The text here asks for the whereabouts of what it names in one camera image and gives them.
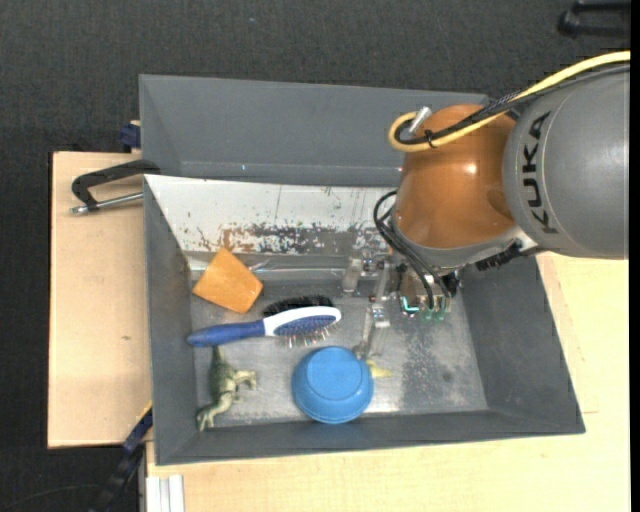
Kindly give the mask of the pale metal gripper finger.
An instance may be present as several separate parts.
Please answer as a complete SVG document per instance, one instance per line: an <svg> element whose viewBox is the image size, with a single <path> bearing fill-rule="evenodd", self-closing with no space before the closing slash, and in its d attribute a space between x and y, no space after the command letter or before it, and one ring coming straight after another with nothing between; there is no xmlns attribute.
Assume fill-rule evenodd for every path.
<svg viewBox="0 0 640 512"><path fill-rule="evenodd" d="M364 261L360 257L350 257L344 272L341 287L344 294L356 292L360 278L363 275Z"/></svg>
<svg viewBox="0 0 640 512"><path fill-rule="evenodd" d="M354 353L359 359L380 356L391 333L391 322L386 307L371 304L367 307L363 321L362 336Z"/></svg>

